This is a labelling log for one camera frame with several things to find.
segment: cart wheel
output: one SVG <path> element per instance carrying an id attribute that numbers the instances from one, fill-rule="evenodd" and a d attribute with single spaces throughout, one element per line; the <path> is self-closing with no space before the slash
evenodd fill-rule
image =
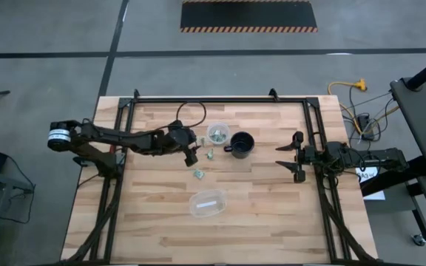
<path id="1" fill-rule="evenodd" d="M 415 243 L 415 245 L 418 245 L 419 247 L 425 246 L 426 240 L 423 238 L 421 234 L 412 236 L 412 240 Z"/>

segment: wooden table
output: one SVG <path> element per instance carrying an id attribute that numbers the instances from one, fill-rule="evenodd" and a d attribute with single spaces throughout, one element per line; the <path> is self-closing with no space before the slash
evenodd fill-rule
<path id="1" fill-rule="evenodd" d="M 318 96 L 328 141 L 347 142 L 336 96 Z M 118 97 L 100 98 L 94 122 L 113 127 Z M 132 132 L 155 129 L 175 119 L 176 103 L 136 104 Z M 290 171 L 275 160 L 292 161 L 294 151 L 275 151 L 291 142 L 292 134 L 306 128 L 302 106 L 295 103 L 209 103 L 197 136 L 221 121 L 231 133 L 249 132 L 256 146 L 249 157 L 238 160 L 223 147 L 206 144 L 198 150 L 198 163 L 187 168 L 184 154 L 147 157 L 128 153 L 111 263 L 130 264 L 257 264 L 329 262 L 313 170 L 305 167 L 306 181 L 293 183 Z M 203 116 L 199 106 L 185 106 L 183 124 Z M 107 151 L 108 146 L 95 144 Z M 214 149 L 214 159 L 206 153 Z M 206 173 L 202 180 L 193 168 Z M 96 174 L 85 168 L 80 182 Z M 65 239 L 62 259 L 71 256 L 95 224 L 102 179 L 78 189 Z M 208 189 L 227 191 L 227 208 L 208 218 L 194 218 L 189 198 Z M 366 251 L 376 248 L 359 189 L 351 174 L 339 178 L 339 197 L 345 223 Z M 334 229 L 335 242 L 339 237 Z M 100 252 L 104 247 L 101 237 Z"/>

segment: clear plastic container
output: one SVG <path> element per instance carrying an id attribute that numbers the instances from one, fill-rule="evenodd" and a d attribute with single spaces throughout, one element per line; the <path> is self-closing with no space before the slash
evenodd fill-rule
<path id="1" fill-rule="evenodd" d="M 212 136 L 215 136 L 215 134 L 217 135 L 218 133 L 220 136 L 222 136 L 221 140 L 217 140 L 214 137 L 212 137 Z M 228 141 L 228 139 L 231 137 L 231 133 L 229 131 L 228 125 L 226 125 L 225 123 L 216 122 L 208 126 L 208 129 L 206 130 L 206 137 L 213 144 L 221 145 L 226 143 L 226 141 Z"/>
<path id="2" fill-rule="evenodd" d="M 226 191 L 201 191 L 190 198 L 190 212 L 197 218 L 219 214 L 226 209 Z"/>

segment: floor mat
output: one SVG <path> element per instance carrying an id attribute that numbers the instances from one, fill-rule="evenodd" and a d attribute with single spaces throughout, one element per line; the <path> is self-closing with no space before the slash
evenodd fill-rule
<path id="1" fill-rule="evenodd" d="M 182 33 L 315 33 L 306 0 L 185 0 Z"/>

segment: gray floor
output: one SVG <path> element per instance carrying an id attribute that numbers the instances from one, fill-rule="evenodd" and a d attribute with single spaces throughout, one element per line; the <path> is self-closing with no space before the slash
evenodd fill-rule
<path id="1" fill-rule="evenodd" d="M 131 0 L 120 51 L 328 49 L 426 47 L 426 0 L 313 0 L 316 35 L 181 34 L 180 1 Z M 0 52 L 108 51 L 120 0 L 0 1 Z M 0 151 L 18 161 L 37 184 L 30 223 L 4 223 L 0 265 L 57 261 L 75 195 L 79 168 L 72 155 L 47 148 L 54 120 L 92 117 L 104 58 L 0 59 Z M 332 81 L 365 78 L 367 92 L 353 91 L 354 103 L 386 93 L 388 84 L 426 66 L 426 54 L 297 55 L 202 58 L 118 58 L 107 95 L 322 95 Z M 334 93 L 349 104 L 348 88 Z M 357 108 L 375 114 L 390 96 Z M 365 149 L 366 145 L 357 145 Z M 401 112 L 373 149 L 395 146 L 410 159 L 419 155 Z M 426 213 L 426 203 L 419 199 Z M 25 218 L 27 202 L 10 215 Z M 418 231 L 411 212 L 369 213 L 379 257 L 426 265 L 426 245 L 409 236 Z"/>

